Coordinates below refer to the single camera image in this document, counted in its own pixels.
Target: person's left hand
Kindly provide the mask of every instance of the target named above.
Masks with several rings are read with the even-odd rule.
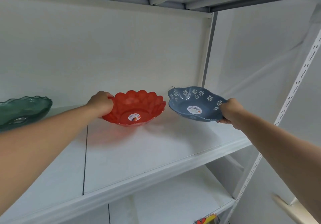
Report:
[[[97,117],[102,117],[111,112],[114,103],[110,97],[113,97],[110,93],[99,91],[97,94],[93,95],[86,106],[94,109],[97,113]]]

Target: red scalloped plastic bowl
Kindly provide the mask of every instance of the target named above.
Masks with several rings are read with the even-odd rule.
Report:
[[[155,92],[147,93],[145,90],[126,94],[117,93],[110,98],[114,102],[112,111],[102,118],[118,125],[132,127],[141,126],[159,116],[165,109],[166,102],[162,96]]]

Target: green bowl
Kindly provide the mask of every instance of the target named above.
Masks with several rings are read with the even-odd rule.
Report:
[[[22,97],[0,102],[0,132],[15,129],[46,116],[52,106],[48,97]]]

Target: round white sticker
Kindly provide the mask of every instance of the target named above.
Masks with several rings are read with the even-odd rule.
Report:
[[[130,114],[128,120],[130,121],[138,121],[140,119],[140,115],[137,113]]]
[[[187,107],[187,110],[192,114],[201,114],[202,113],[202,109],[199,108],[198,106],[189,106],[189,107]]]

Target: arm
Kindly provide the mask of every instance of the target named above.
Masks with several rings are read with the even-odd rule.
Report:
[[[108,96],[98,92],[84,106],[0,133],[0,216],[88,123],[112,110]]]
[[[236,99],[221,105],[221,123],[249,138],[310,214],[321,223],[321,148],[246,111]]]

